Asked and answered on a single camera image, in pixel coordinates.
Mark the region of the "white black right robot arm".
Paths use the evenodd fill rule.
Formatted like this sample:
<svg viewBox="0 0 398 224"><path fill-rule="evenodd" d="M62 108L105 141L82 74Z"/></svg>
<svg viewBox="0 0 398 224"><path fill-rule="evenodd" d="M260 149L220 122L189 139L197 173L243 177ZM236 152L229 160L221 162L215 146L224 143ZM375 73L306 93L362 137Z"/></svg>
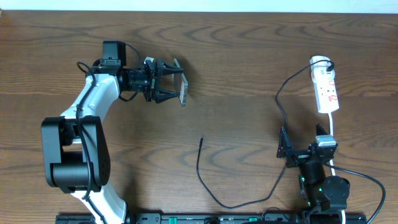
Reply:
<svg viewBox="0 0 398 224"><path fill-rule="evenodd" d="M285 159L285 168L299 168L300 193L308 208L285 213L276 207L261 215L159 215L159 223L347 223L345 214L350 182L335 174L334 153L338 147L333 130L316 126L315 141L305 150L295 150L287 128L280 130L277 157Z"/></svg>

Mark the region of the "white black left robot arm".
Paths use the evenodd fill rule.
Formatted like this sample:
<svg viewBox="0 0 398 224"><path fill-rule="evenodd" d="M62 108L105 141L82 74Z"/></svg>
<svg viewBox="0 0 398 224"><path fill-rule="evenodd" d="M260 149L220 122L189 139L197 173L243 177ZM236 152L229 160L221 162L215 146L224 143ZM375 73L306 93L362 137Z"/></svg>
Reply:
<svg viewBox="0 0 398 224"><path fill-rule="evenodd" d="M169 64L147 57L138 68L119 58L98 59L93 66L78 62L86 83L74 103L60 116L41 124L45 179L49 186L77 198L88 215L57 215L56 223L136 223L136 215L109 180L111 159L103 121L124 91L143 93L146 101L178 98L186 104L187 79L178 60Z"/></svg>

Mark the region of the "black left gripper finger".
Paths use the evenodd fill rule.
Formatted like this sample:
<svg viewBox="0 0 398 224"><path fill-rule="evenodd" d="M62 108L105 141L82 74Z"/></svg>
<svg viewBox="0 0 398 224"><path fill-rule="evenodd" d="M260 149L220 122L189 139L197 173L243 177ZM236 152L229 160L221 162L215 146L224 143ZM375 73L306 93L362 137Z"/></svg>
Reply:
<svg viewBox="0 0 398 224"><path fill-rule="evenodd" d="M160 89L155 92L155 102L162 103L172 98L178 98L178 93L175 91Z"/></svg>
<svg viewBox="0 0 398 224"><path fill-rule="evenodd" d="M160 73L161 76L164 76L174 73L183 73L183 68L176 65L168 64L164 60L157 59L157 71Z"/></svg>

